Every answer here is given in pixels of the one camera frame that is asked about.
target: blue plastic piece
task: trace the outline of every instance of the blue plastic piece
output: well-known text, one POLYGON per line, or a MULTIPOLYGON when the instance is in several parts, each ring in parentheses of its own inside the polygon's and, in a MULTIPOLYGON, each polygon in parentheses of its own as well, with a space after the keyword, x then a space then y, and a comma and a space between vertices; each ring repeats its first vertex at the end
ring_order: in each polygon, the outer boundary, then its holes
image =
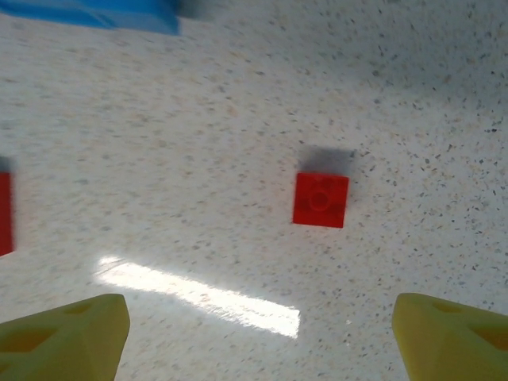
POLYGON ((0 0, 12 16, 84 25, 178 34, 179 0, 0 0))

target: red lego brick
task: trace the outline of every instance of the red lego brick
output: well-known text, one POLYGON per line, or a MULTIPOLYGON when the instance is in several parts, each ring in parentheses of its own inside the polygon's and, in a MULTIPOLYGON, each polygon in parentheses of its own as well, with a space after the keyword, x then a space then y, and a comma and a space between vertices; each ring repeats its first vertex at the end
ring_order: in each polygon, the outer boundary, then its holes
POLYGON ((347 177, 299 172, 296 175, 293 223, 344 227, 348 185, 347 177))
POLYGON ((14 251, 13 180, 0 172, 0 256, 14 251))

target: terrazzo floor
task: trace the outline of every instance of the terrazzo floor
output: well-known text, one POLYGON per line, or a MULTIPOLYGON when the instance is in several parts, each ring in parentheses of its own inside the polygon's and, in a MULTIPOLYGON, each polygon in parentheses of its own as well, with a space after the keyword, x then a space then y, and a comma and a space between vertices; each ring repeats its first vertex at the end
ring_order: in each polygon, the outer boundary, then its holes
POLYGON ((117 381, 407 380, 399 293, 508 314, 506 20, 216 0, 170 37, 0 15, 0 321, 118 292, 117 381), (344 229, 291 224, 299 168, 350 177, 344 229))

